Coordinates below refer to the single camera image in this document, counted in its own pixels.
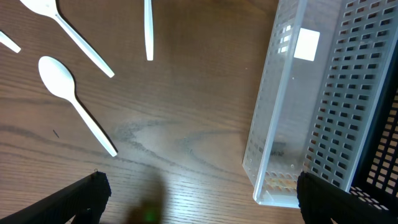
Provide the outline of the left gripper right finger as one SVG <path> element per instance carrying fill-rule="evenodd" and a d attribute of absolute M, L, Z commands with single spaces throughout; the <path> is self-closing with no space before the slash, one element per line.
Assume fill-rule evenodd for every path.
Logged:
<path fill-rule="evenodd" d="M 397 218 L 383 212 L 323 179 L 302 172 L 297 198 L 305 224 L 396 224 Z"/>

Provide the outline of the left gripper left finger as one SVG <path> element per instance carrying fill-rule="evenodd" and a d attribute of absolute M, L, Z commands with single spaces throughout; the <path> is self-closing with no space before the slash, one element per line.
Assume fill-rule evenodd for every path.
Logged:
<path fill-rule="evenodd" d="M 111 188 L 104 172 L 87 177 L 1 219 L 1 223 L 99 223 Z"/>

